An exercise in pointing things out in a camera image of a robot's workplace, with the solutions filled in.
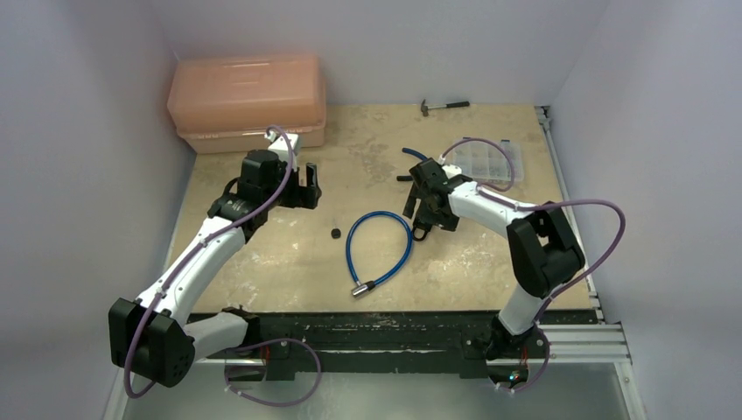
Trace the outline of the black headed key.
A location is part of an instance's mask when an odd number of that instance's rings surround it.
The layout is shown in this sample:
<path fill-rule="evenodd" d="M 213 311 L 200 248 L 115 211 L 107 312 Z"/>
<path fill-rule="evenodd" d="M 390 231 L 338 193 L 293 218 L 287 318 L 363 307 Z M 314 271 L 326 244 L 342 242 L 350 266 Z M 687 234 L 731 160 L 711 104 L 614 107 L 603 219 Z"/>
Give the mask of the black headed key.
<path fill-rule="evenodd" d="M 339 228 L 339 224 L 336 220 L 332 220 L 331 237 L 333 239 L 339 239 L 342 236 L 342 232 Z"/>

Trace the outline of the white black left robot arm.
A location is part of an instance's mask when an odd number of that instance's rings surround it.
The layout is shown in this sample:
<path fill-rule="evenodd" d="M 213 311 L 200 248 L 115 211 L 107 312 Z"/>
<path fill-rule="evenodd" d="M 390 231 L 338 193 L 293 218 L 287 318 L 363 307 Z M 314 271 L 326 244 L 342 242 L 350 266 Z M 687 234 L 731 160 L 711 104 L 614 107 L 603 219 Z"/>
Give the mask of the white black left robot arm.
<path fill-rule="evenodd" d="M 117 299 L 108 312 L 111 359 L 125 379 L 139 375 L 172 388 L 193 363 L 230 349 L 258 352 L 257 316 L 237 308 L 191 322 L 193 308 L 221 268 L 268 220 L 274 207 L 314 209 L 322 191 L 318 167 L 296 166 L 294 153 L 252 150 L 241 173 L 209 207 L 198 233 L 173 265 L 133 300 Z"/>

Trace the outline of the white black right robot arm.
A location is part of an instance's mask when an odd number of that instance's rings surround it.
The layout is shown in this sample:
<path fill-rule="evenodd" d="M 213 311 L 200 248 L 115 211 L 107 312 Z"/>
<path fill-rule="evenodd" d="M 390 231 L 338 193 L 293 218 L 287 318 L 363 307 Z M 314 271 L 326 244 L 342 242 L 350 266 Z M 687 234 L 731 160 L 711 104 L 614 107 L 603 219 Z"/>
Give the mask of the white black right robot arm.
<path fill-rule="evenodd" d="M 493 319 L 484 355 L 489 360 L 522 349 L 552 299 L 585 266 L 585 255 L 564 211 L 552 202 L 522 204 L 486 192 L 462 174 L 451 174 L 431 158 L 413 166 L 403 214 L 427 235 L 453 232 L 463 219 L 507 240 L 516 286 Z"/>

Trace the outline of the blue cable lock loop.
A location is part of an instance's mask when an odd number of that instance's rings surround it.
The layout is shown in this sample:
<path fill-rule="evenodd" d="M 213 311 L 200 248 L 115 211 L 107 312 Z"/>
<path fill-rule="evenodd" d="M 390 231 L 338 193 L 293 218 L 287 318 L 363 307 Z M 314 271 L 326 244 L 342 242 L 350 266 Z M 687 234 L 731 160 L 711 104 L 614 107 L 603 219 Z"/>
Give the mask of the blue cable lock loop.
<path fill-rule="evenodd" d="M 410 224 L 385 210 L 362 215 L 346 234 L 345 260 L 354 283 L 353 298 L 362 298 L 392 279 L 405 266 L 413 250 Z"/>

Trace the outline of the black lock body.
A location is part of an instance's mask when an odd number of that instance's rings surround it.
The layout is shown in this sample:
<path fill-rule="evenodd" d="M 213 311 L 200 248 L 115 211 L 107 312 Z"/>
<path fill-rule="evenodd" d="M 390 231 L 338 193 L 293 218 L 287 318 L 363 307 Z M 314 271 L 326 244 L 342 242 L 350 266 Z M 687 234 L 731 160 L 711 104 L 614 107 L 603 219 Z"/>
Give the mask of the black lock body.
<path fill-rule="evenodd" d="M 411 229 L 412 233 L 412 239 L 415 242 L 423 242 L 426 240 L 428 234 L 430 233 L 432 228 L 432 225 L 426 224 L 426 223 L 417 223 L 415 222 L 413 224 L 413 227 Z"/>

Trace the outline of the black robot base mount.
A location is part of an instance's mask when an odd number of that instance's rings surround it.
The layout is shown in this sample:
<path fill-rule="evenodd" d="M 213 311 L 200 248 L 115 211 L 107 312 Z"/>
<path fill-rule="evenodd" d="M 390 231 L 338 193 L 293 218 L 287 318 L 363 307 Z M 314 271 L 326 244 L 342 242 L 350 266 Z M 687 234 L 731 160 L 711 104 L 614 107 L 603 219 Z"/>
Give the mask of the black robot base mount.
<path fill-rule="evenodd" d="M 297 373 L 453 374 L 488 377 L 496 311 L 263 312 L 248 343 L 264 350 L 221 350 L 209 361 L 266 368 L 270 381 Z"/>

